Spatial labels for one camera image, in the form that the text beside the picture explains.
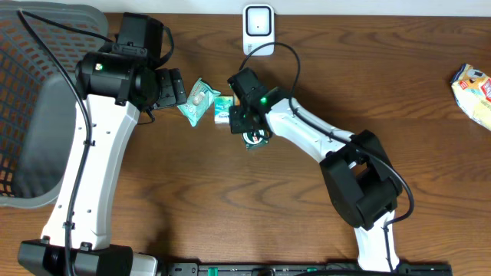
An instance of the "gray basket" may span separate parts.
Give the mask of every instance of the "gray basket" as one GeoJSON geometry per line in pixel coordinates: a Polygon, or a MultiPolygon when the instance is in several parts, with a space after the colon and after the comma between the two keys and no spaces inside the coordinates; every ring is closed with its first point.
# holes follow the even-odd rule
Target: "gray basket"
{"type": "MultiPolygon", "coordinates": [[[[96,8],[0,2],[0,205],[37,208],[60,191],[73,140],[75,100],[54,64],[17,17],[23,8],[85,31],[107,35],[96,8]]],[[[27,17],[68,72],[104,42],[27,17]]]]}

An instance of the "wooden tabletop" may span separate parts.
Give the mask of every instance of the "wooden tabletop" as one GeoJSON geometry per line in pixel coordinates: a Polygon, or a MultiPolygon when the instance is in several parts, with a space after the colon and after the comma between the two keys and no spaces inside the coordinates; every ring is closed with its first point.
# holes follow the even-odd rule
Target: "wooden tabletop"
{"type": "MultiPolygon", "coordinates": [[[[121,16],[107,15],[111,34],[121,16]]],[[[242,17],[153,16],[172,30],[166,66],[181,70],[186,90],[202,77],[232,95],[226,80],[244,58],[242,17]]],[[[394,230],[399,257],[489,274],[491,132],[450,89],[463,63],[491,74],[489,19],[277,15],[276,39],[302,59],[299,102],[337,127],[375,133],[412,188],[414,214],[394,230]]],[[[295,59],[278,47],[248,65],[270,88],[289,87],[295,75],[295,59]]],[[[176,108],[156,116],[136,127],[124,154],[112,243],[205,263],[358,256],[318,164],[292,143],[276,137],[247,151],[228,126],[214,124],[213,108],[194,128],[176,108]]],[[[400,215],[407,197],[398,203],[400,215]]],[[[0,209],[0,274],[26,273],[18,246],[39,238],[51,209],[0,209]]]]}

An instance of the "brown wood surface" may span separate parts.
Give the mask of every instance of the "brown wood surface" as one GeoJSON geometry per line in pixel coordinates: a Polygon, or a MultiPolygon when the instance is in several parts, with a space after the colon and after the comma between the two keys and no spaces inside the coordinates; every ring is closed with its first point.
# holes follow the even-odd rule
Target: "brown wood surface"
{"type": "MultiPolygon", "coordinates": [[[[154,16],[173,32],[166,66],[180,68],[187,91],[202,77],[231,95],[226,80],[244,58],[242,17],[154,16]]],[[[121,14],[107,18],[114,34],[121,14]]],[[[342,129],[376,133],[411,186],[416,210],[395,225],[398,255],[447,261],[455,275],[489,274],[491,132],[463,114],[449,84],[462,63],[491,74],[489,19],[277,15],[276,34],[302,58],[301,104],[342,129]]],[[[281,48],[249,65],[270,87],[289,87],[295,73],[281,48]]],[[[318,164],[293,144],[277,137],[248,152],[214,124],[213,108],[196,128],[176,108],[156,115],[136,127],[124,155],[114,244],[202,262],[357,257],[318,164]]],[[[0,209],[0,274],[26,273],[19,243],[39,237],[51,208],[0,209]]],[[[406,209],[403,195],[397,213],[406,209]]]]}

